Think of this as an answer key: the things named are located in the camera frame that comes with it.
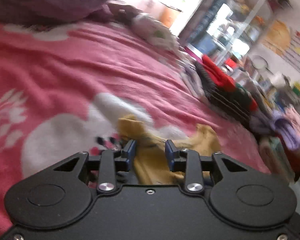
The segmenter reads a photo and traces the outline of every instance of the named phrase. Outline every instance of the pile of clothes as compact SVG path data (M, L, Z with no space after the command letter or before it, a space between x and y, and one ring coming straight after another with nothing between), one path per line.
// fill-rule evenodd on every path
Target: pile of clothes
M293 106L276 110L263 87L243 68L228 76L206 55L202 63L193 60L184 69L181 78L194 97L253 133L272 173L287 182L300 176L300 115Z

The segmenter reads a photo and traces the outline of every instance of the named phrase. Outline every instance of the pink bedspread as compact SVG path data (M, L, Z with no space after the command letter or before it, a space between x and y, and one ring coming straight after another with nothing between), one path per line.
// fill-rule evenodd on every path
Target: pink bedspread
M173 55L119 25L79 23L38 33L0 25L0 234L11 225L6 191L78 151L135 114L165 138L210 125L223 151L268 172L252 135L193 98Z

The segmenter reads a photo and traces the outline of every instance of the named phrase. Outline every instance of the yellow garment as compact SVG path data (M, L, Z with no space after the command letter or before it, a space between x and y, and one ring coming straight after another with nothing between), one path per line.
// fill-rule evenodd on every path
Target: yellow garment
M147 132L143 123L134 115L120 118L118 133L121 139L137 141L134 169L140 183L144 185L175 184L176 179L183 179L181 173L170 172L164 153L166 139ZM197 124L197 132L193 137L174 140L178 149L191 149L200 155L211 156L220 151L220 143L215 131L208 125Z

